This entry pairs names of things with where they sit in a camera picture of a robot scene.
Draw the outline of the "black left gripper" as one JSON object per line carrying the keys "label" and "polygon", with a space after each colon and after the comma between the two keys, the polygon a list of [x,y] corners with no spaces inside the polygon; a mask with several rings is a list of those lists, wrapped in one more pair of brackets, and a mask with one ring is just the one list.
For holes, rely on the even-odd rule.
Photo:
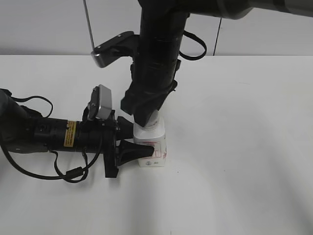
{"label": "black left gripper", "polygon": [[[117,166],[150,157],[155,149],[153,146],[128,142],[134,136],[134,124],[122,116],[115,120],[115,110],[112,110],[106,120],[101,121],[102,153],[106,178],[116,178],[119,172]],[[123,139],[116,148],[116,139]]]}

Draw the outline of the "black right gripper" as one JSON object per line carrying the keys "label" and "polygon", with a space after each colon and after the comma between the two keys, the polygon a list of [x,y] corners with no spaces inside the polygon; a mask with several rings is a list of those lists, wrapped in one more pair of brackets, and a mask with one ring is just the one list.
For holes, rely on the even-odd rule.
{"label": "black right gripper", "polygon": [[144,127],[155,110],[159,110],[167,96],[175,91],[178,83],[173,81],[165,89],[153,89],[142,84],[132,82],[125,91],[120,102],[122,111],[134,116],[136,124]]}

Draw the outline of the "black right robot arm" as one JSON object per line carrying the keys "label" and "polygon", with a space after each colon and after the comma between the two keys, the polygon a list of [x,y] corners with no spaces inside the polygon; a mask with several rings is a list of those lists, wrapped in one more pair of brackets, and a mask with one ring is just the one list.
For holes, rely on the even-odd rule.
{"label": "black right robot arm", "polygon": [[131,65],[132,82],[121,110],[144,127],[175,90],[179,50],[190,14],[237,20],[253,8],[311,17],[311,0],[141,0],[137,53]]}

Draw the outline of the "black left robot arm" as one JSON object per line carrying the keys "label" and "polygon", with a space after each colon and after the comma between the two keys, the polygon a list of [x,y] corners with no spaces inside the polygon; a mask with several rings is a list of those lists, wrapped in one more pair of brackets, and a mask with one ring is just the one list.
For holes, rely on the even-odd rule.
{"label": "black left robot arm", "polygon": [[[81,121],[43,116],[25,102],[26,98],[13,97],[9,90],[1,89],[0,146],[10,164],[32,178],[81,182],[100,155],[104,157],[105,177],[115,178],[121,165],[154,152],[152,146],[131,142],[134,125],[115,116],[111,90],[103,85],[93,88]],[[80,152],[85,164],[67,172],[55,165],[56,175],[44,176],[23,169],[11,156],[46,152]]]}

